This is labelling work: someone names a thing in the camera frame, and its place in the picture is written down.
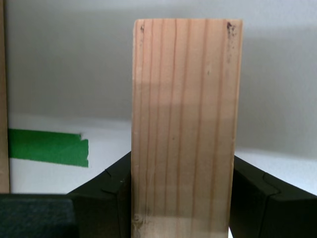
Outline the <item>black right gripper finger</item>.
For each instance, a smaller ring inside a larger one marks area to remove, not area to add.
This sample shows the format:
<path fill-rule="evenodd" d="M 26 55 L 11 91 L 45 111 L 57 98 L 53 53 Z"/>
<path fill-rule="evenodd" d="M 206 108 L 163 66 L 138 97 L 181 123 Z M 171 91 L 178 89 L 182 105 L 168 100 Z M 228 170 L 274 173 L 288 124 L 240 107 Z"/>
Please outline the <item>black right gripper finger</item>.
<path fill-rule="evenodd" d="M 235 157 L 229 227 L 235 238 L 315 238 L 317 197 Z"/>
<path fill-rule="evenodd" d="M 128 238 L 131 154 L 67 194 L 1 194 L 2 238 Z"/>

